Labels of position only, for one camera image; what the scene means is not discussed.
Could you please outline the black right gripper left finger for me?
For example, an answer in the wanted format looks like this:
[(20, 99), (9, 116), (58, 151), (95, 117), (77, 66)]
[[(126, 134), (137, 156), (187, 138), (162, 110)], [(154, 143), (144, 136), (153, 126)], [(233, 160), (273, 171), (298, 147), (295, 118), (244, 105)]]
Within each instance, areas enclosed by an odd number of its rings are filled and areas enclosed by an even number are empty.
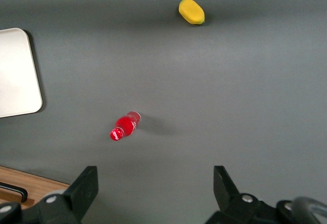
[(86, 167), (63, 192), (38, 203), (40, 223), (81, 223), (99, 191), (96, 166)]

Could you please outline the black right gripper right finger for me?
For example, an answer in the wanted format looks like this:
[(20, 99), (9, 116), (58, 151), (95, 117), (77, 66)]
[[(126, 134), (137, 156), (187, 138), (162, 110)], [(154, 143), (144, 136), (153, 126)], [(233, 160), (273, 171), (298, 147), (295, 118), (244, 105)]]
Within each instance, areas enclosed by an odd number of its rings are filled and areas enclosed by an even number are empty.
[(219, 211), (209, 223), (277, 223), (275, 208), (249, 193), (240, 193), (224, 166), (214, 167), (213, 190)]

